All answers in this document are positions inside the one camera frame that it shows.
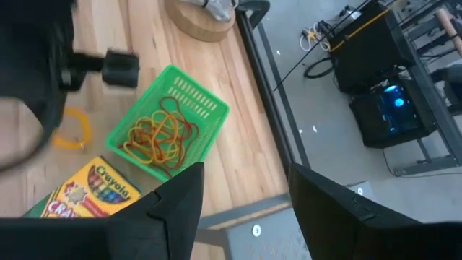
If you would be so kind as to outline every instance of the wooden table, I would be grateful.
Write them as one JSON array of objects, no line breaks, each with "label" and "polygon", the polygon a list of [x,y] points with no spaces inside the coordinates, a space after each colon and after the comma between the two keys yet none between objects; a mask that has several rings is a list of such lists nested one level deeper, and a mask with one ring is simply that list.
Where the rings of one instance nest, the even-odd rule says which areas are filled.
[{"label": "wooden table", "polygon": [[[170,21],[163,0],[81,0],[74,26],[76,50],[104,54],[107,48],[115,48],[137,52],[139,87],[136,92],[115,90],[105,86],[100,75],[87,76],[81,92],[70,95],[67,105],[84,109],[91,118],[96,138],[92,147],[83,152],[50,147],[29,165],[0,175],[1,216],[19,217],[96,155],[103,155],[132,177],[144,194],[158,187],[159,181],[106,150],[104,141],[168,64],[179,66],[230,106],[230,115],[205,162],[202,215],[287,192],[274,138],[236,25],[223,41],[203,43]],[[27,140],[35,138],[31,129],[38,129],[39,123],[23,105],[0,105],[1,139],[25,150]],[[78,137],[79,130],[74,126],[65,118],[60,131],[67,137]],[[214,250],[195,246],[193,258],[208,256],[217,258]]]}]

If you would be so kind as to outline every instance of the rubber band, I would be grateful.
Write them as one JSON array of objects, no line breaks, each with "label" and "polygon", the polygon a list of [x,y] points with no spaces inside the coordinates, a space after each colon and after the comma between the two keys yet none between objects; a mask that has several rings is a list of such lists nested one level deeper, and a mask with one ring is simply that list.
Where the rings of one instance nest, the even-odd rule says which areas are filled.
[{"label": "rubber band", "polygon": [[[167,100],[175,102],[176,110],[165,107]],[[119,148],[138,162],[159,168],[172,178],[169,170],[181,167],[199,135],[199,127],[186,120],[174,97],[164,97],[159,104],[160,110],[135,122],[127,132],[127,141]]]},{"label": "rubber band", "polygon": [[59,134],[54,134],[53,145],[66,150],[83,150],[92,141],[92,126],[87,115],[77,108],[64,108],[64,115],[77,119],[82,126],[82,140],[80,142],[71,141],[63,138]]}]

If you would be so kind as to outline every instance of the crayola crayon box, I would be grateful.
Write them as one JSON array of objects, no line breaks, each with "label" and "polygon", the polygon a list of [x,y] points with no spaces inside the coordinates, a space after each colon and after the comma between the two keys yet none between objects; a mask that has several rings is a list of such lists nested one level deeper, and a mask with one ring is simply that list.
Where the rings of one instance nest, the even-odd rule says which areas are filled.
[{"label": "crayola crayon box", "polygon": [[24,217],[107,217],[134,203],[140,190],[95,157]]}]

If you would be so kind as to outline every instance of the concrete floor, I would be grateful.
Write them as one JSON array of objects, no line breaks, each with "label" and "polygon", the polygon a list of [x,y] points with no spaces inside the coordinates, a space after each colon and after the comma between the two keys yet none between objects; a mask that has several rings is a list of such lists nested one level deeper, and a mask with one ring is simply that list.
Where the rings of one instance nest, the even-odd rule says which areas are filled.
[{"label": "concrete floor", "polygon": [[[299,47],[302,28],[333,17],[347,4],[355,6],[360,2],[271,1],[269,13],[254,34],[272,88],[305,54]],[[263,44],[263,31],[269,46]],[[271,49],[276,68],[271,68],[271,57],[266,55],[265,49]],[[429,178],[392,176],[388,172],[382,150],[363,146],[356,121],[348,107],[348,98],[336,89],[334,75],[315,80],[302,77],[305,65],[325,56],[320,48],[314,50],[286,78],[284,92],[274,92],[297,161],[302,162],[298,155],[304,151],[313,170],[338,183],[370,181],[380,203],[419,221],[462,220],[462,175]],[[441,67],[457,58],[446,58],[432,66]],[[284,104],[281,95],[287,96],[288,104]],[[295,125],[289,124],[287,109],[293,113]],[[297,135],[303,147],[300,144],[297,146]],[[431,155],[447,154],[438,133],[424,138],[423,142]],[[391,168],[423,159],[417,142],[388,148],[385,154]],[[462,172],[462,169],[450,169],[447,172]]]}]

